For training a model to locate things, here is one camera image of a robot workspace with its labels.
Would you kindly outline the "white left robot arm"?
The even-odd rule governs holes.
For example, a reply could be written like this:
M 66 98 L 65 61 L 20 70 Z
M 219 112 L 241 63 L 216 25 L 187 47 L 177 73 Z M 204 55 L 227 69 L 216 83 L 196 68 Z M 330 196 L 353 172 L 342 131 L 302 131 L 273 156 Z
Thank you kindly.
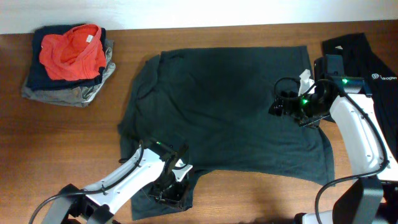
M 183 161 L 188 144 L 178 149 L 149 140 L 141 141 L 135 153 L 105 178 L 78 189 L 65 186 L 52 203 L 43 223 L 115 223 L 116 212 L 145 186 L 154 202 L 181 210 L 189 191 L 192 165 Z

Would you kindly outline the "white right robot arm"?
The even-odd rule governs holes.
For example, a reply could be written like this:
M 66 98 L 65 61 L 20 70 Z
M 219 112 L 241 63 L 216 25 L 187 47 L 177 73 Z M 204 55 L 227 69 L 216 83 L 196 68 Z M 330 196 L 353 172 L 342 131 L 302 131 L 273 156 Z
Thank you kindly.
M 316 128 L 330 117 L 343 137 L 353 174 L 325 184 L 314 213 L 294 223 L 397 223 L 397 161 L 374 111 L 372 93 L 360 77 L 345 74 L 340 55 L 325 55 L 293 78 L 298 90 L 274 87 L 269 113 L 288 115 L 301 127 Z

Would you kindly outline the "dark green Nike t-shirt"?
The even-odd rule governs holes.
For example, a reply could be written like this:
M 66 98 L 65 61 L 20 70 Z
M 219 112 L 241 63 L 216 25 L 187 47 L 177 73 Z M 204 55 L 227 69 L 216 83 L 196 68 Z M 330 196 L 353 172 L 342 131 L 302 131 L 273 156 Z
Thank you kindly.
M 189 146 L 190 185 L 213 170 L 262 172 L 323 185 L 335 177 L 331 144 L 269 108 L 311 67 L 305 46 L 179 49 L 150 58 L 118 126 L 121 157 L 140 140 Z

